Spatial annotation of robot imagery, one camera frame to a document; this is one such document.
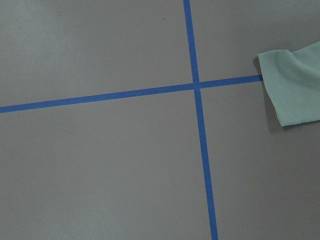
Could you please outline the sage green long-sleeve shirt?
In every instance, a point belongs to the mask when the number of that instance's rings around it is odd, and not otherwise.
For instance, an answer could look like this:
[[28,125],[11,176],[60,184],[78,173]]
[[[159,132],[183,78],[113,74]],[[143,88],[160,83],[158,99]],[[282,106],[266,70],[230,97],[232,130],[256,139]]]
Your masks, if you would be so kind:
[[266,92],[282,127],[320,119],[320,44],[258,55]]

